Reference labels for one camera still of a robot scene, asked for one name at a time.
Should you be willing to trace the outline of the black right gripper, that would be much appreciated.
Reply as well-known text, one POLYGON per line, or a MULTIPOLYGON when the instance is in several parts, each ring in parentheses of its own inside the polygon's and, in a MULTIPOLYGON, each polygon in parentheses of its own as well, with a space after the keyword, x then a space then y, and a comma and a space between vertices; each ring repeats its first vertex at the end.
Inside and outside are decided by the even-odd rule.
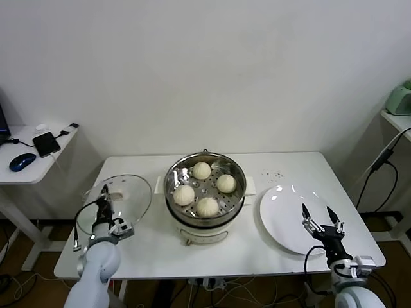
POLYGON ((344 259, 352 260, 353 257, 346 252, 342 244, 345 236, 344 222, 340 221, 337 214, 329 206, 326 208, 329 218, 333 223, 332 226, 320 226, 316 223, 311 218, 309 210, 304 203, 302 204, 302 224, 312 234, 314 239, 319 240, 324 245, 327 262, 336 262, 344 259))

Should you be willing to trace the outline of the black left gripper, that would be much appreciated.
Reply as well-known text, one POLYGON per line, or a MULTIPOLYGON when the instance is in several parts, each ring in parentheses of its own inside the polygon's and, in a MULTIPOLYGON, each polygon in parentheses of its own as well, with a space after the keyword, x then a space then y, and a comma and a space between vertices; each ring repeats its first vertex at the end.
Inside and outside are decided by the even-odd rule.
POLYGON ((112 225, 112 202, 109 197, 109 188, 108 185, 105 184, 101 189, 101 198, 96 200, 96 204, 98 206, 98 211, 96 214, 96 224, 108 223, 112 225))

